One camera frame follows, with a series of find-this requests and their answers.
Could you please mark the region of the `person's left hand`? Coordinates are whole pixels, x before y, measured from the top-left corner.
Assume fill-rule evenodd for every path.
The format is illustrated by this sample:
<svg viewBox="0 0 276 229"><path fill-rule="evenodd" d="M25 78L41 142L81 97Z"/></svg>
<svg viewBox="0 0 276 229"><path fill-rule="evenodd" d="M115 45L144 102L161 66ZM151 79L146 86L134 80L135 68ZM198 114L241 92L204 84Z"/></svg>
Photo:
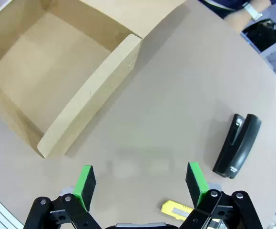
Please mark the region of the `person's left hand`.
<svg viewBox="0 0 276 229"><path fill-rule="evenodd" d="M241 33L250 20L251 15L245 10L233 12L224 18L237 33Z"/></svg>

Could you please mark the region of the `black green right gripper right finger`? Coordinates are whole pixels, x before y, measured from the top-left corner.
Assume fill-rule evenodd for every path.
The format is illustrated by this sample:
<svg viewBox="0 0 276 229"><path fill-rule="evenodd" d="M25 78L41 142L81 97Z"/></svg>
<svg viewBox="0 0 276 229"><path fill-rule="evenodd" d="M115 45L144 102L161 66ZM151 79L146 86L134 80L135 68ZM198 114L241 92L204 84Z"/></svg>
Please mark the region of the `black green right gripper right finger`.
<svg viewBox="0 0 276 229"><path fill-rule="evenodd" d="M227 195L211 189L197 162L189 162L185 177L194 209L181 229L206 229L213 219L222 220L228 229L261 229L262 224L247 192Z"/></svg>

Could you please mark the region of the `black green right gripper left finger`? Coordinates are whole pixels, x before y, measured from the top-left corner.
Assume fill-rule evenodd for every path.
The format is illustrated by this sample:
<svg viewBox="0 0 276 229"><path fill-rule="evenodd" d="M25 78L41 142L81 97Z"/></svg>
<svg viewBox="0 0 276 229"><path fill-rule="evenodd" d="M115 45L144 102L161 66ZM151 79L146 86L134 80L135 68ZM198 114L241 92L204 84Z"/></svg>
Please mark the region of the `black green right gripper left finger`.
<svg viewBox="0 0 276 229"><path fill-rule="evenodd" d="M100 225L89 213L95 186L93 166L84 166L71 192L53 201L48 197L34 200L24 228L59 229L70 223L75 229L99 229Z"/></svg>

